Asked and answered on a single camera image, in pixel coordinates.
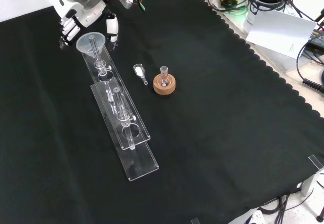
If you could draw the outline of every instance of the black cloth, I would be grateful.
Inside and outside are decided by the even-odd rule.
[[[323,121],[203,0],[110,9],[111,56],[160,169],[134,182],[121,163],[76,48],[58,47],[53,8],[0,24],[0,222],[228,223],[316,172]],[[105,31],[105,21],[89,31]],[[143,85],[168,66],[176,91]]]

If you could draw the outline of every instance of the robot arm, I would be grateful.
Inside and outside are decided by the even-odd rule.
[[[103,0],[51,0],[61,17],[60,47],[72,45],[81,32],[101,18],[106,19],[107,34],[111,42],[117,41],[118,20]],[[125,8],[130,8],[133,0],[120,0]]]

